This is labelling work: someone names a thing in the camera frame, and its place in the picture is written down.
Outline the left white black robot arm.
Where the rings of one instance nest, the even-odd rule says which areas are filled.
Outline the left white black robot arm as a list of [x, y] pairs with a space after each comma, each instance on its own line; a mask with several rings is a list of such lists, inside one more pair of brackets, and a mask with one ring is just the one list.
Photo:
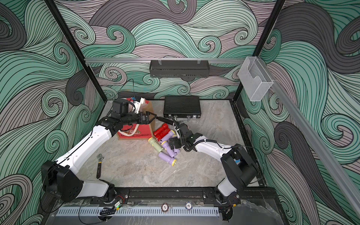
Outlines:
[[97, 197], [105, 203], [112, 203], [117, 197], [113, 184], [104, 180], [83, 181], [77, 174], [90, 156], [124, 126], [151, 124], [156, 115], [144, 112], [146, 105], [142, 97], [114, 100], [110, 114], [100, 119], [80, 143], [57, 160], [49, 160], [42, 165], [43, 191], [66, 203], [86, 197]]

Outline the red jute tote bag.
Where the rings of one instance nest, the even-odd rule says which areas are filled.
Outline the red jute tote bag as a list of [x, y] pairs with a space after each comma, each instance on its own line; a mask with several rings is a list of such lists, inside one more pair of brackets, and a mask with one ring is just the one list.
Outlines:
[[[124, 98], [127, 102], [131, 101], [132, 97]], [[154, 112], [152, 102], [148, 101], [148, 105], [142, 110], [140, 113], [145, 113], [146, 111]], [[133, 106], [131, 104], [128, 105], [127, 111], [128, 113], [135, 113], [133, 111]], [[118, 131], [119, 139], [149, 139], [153, 136], [153, 132], [155, 130], [155, 120], [151, 124], [131, 124], [124, 125], [121, 130]]]

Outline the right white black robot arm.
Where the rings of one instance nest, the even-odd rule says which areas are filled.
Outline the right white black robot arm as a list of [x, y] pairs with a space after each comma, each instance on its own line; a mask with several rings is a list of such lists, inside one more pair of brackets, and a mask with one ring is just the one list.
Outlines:
[[214, 188], [219, 203], [224, 204], [232, 194], [242, 192], [256, 177], [259, 169], [244, 146], [218, 143], [200, 133], [190, 131], [185, 123], [174, 122], [177, 138], [171, 138], [171, 147], [181, 147], [186, 152], [204, 153], [219, 162], [226, 177]]

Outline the green flashlight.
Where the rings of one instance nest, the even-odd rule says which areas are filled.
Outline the green flashlight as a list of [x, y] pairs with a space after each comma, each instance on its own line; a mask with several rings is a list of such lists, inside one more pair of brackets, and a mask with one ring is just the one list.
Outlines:
[[157, 142], [156, 139], [154, 139], [153, 137], [148, 139], [148, 143], [158, 152], [162, 152], [164, 149], [163, 147]]

